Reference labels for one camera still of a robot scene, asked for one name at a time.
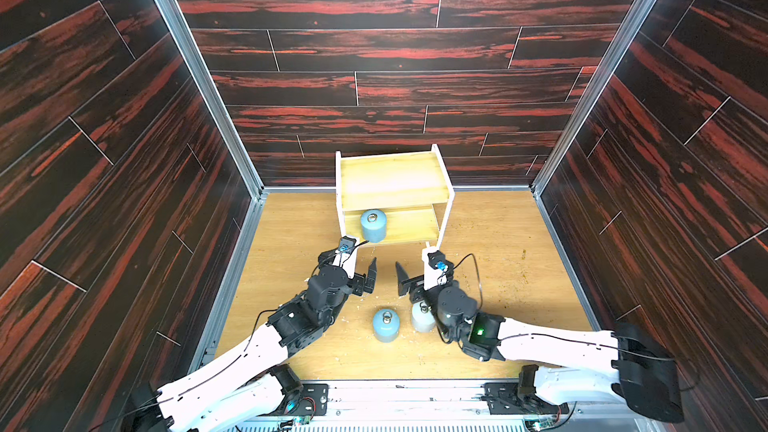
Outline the white tea canister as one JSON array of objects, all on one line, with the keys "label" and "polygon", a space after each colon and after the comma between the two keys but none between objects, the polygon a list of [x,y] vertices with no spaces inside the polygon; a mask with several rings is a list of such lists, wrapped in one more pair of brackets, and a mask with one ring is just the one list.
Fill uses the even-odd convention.
[{"label": "white tea canister", "polygon": [[414,303],[411,308],[411,324],[419,333],[429,333],[436,326],[430,306],[425,301]]}]

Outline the blue tea canister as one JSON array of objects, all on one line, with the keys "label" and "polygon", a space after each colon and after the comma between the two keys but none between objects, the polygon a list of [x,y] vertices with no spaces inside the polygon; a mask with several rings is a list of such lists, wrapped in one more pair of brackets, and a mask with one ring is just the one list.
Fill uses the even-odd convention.
[{"label": "blue tea canister", "polygon": [[393,342],[399,335],[401,321],[393,309],[378,310],[373,317],[372,324],[374,336],[382,343]]},{"label": "blue tea canister", "polygon": [[387,216],[382,210],[365,211],[360,218],[364,240],[370,243],[380,243],[387,235]]}]

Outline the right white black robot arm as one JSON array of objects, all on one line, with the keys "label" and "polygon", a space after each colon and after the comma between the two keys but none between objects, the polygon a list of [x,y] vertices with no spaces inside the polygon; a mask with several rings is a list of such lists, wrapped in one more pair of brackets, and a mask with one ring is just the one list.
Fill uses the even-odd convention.
[{"label": "right white black robot arm", "polygon": [[617,323],[612,330],[574,331],[483,312],[460,288],[446,259],[430,258],[416,277],[401,264],[395,271],[398,294],[426,304],[443,342],[480,362],[525,364],[519,400],[618,403],[649,419],[683,422],[677,361],[642,328]]}]

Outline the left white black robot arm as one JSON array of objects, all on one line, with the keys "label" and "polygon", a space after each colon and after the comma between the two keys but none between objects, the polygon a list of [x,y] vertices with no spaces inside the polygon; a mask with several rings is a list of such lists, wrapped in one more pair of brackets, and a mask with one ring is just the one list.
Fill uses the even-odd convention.
[{"label": "left white black robot arm", "polygon": [[377,264],[356,272],[356,253],[323,253],[305,291],[271,311],[251,335],[207,365],[157,389],[136,389],[123,431],[223,431],[299,405],[301,384],[287,360],[336,322],[347,299],[373,292]]}]

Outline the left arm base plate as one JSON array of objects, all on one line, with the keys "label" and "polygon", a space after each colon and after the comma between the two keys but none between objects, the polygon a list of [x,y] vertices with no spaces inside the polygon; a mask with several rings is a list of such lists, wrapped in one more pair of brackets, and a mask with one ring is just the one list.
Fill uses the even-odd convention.
[{"label": "left arm base plate", "polygon": [[328,410],[328,396],[327,383],[302,383],[287,393],[273,414],[298,417],[325,416]]}]

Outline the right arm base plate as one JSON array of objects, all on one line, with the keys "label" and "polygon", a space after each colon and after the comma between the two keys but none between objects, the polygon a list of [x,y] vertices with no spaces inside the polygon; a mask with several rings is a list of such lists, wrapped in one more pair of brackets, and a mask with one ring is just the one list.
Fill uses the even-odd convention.
[{"label": "right arm base plate", "polygon": [[487,382],[483,385],[484,401],[491,415],[558,415],[562,408],[535,395],[520,395],[517,382]]}]

